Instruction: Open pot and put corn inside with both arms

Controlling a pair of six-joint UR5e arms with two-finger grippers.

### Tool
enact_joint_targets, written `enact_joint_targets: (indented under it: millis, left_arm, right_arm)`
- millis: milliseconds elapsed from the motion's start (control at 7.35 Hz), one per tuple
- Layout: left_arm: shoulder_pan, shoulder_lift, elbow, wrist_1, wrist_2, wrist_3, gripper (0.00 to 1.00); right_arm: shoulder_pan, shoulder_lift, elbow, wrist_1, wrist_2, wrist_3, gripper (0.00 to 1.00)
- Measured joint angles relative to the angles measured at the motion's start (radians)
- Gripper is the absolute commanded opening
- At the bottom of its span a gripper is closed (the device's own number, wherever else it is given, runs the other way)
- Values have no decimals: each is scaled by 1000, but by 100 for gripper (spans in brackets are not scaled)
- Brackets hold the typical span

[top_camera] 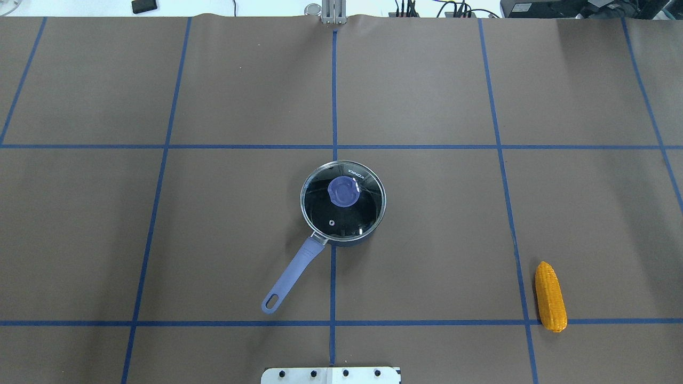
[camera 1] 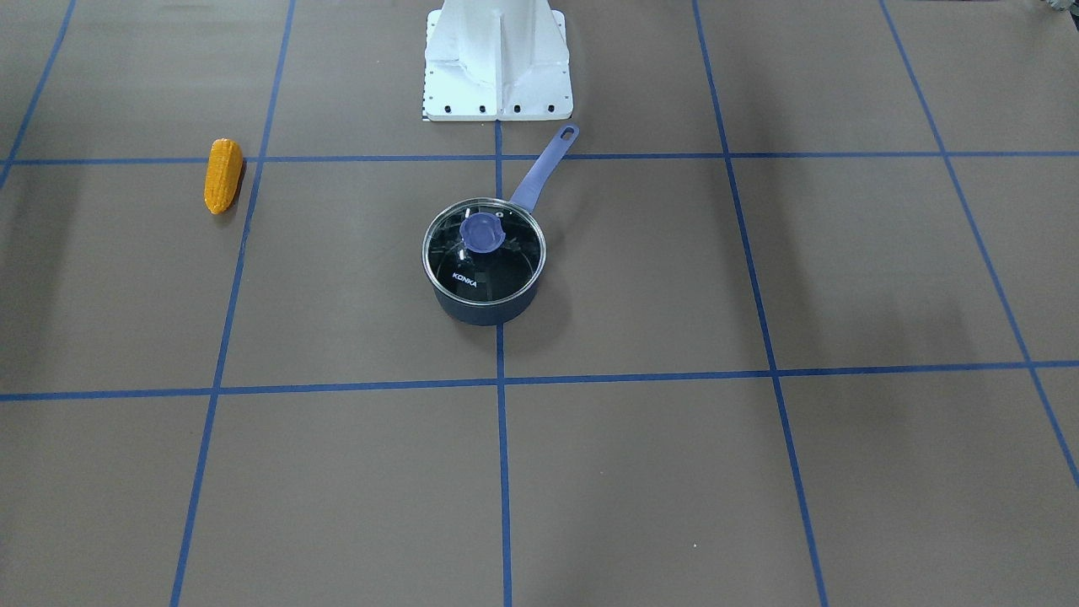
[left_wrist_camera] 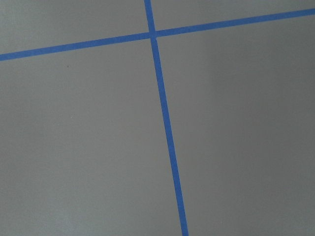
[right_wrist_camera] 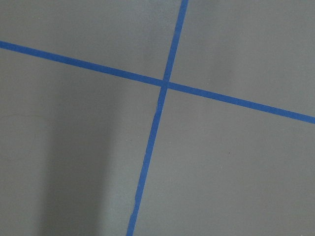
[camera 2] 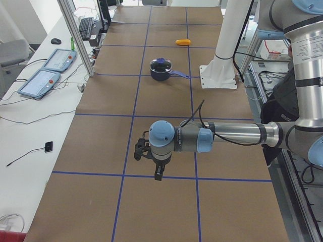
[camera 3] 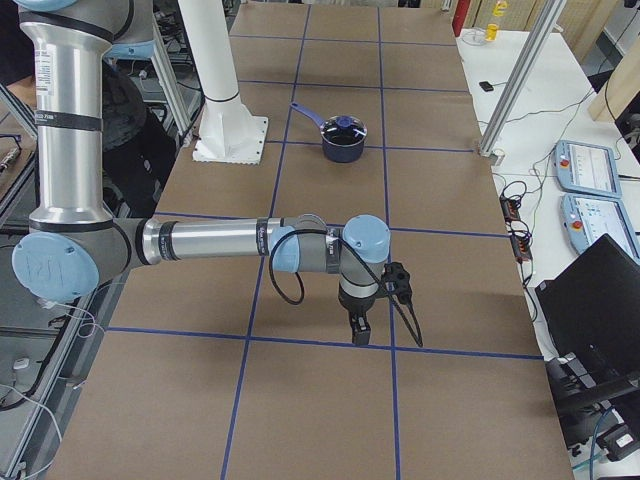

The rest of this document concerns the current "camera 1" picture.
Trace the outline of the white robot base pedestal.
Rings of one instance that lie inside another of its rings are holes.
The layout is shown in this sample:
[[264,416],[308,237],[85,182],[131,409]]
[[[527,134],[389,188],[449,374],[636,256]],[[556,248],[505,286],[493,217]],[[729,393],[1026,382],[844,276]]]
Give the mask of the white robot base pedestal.
[[423,119],[573,115],[566,15],[547,1],[443,1],[427,13],[425,35]]

